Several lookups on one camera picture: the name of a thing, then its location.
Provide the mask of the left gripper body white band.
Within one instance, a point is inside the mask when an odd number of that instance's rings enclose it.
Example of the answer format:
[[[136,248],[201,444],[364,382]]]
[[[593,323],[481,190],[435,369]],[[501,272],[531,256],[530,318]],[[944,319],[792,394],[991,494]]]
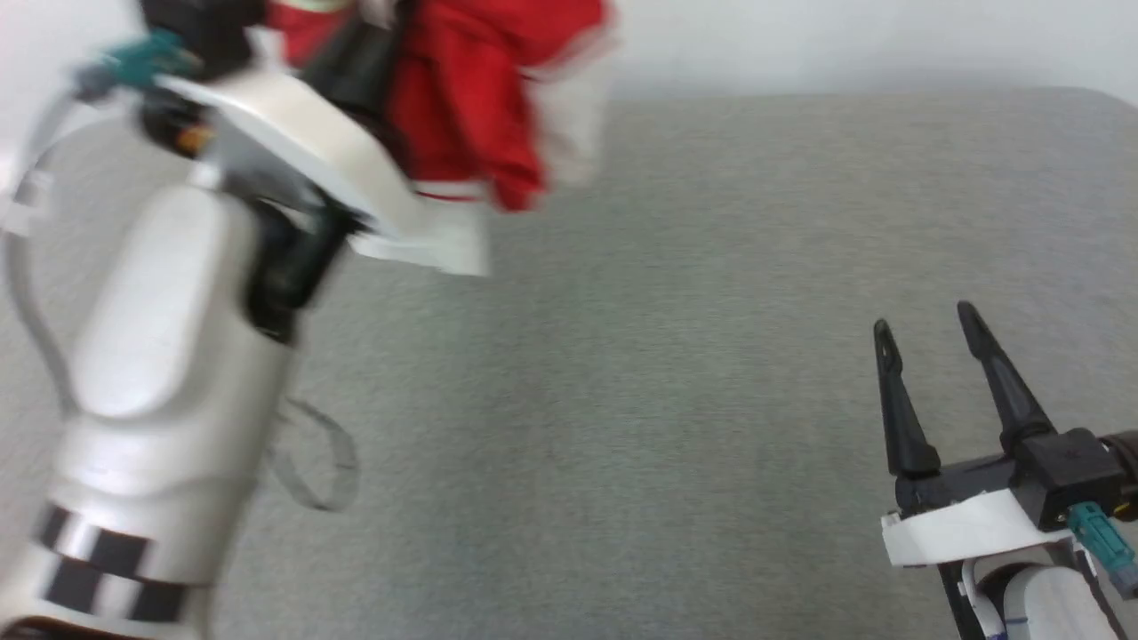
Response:
[[[464,202],[463,190],[443,200],[419,192],[406,140],[387,118],[410,13],[399,5],[389,28],[353,15],[300,72],[253,65],[159,84],[211,117],[216,138],[196,170],[204,182],[229,178],[290,208],[345,212],[352,251],[366,259],[487,276],[484,206]]]

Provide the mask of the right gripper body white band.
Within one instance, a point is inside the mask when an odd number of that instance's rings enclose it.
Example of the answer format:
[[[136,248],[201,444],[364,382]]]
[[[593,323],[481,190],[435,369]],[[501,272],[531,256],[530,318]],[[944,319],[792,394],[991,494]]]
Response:
[[[988,456],[894,481],[898,506],[882,517],[887,558],[920,567],[1069,541],[1067,528],[1044,532],[1029,519],[1009,490],[1013,470],[1007,458]]]

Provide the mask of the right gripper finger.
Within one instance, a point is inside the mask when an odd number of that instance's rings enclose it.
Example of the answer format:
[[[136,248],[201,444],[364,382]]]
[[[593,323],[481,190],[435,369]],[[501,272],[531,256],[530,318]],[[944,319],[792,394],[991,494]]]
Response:
[[[935,448],[927,443],[910,393],[902,381],[902,354],[887,320],[874,323],[879,402],[885,430],[887,469],[894,478],[924,478],[942,469]]]
[[[971,302],[958,304],[958,317],[970,353],[988,381],[1001,425],[1001,448],[1016,449],[1021,441],[1056,433],[1026,381]]]

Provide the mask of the red and white garment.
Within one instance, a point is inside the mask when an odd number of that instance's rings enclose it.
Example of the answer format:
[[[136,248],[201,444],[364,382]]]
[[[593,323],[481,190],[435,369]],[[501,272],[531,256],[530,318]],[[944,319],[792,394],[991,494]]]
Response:
[[[349,17],[390,28],[405,7],[385,114],[420,194],[527,213],[597,174],[613,0],[267,0],[267,23],[300,68]]]

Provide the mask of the grey fabric sofa cushion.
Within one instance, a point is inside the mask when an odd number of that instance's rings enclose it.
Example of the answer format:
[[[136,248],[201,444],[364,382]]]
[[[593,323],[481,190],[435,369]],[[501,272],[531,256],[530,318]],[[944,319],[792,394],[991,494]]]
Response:
[[[1085,90],[621,104],[492,278],[346,254],[295,381],[358,495],[264,478],[220,640],[957,640],[894,571],[871,325],[998,450],[956,303],[1057,427],[1138,427],[1138,108]]]

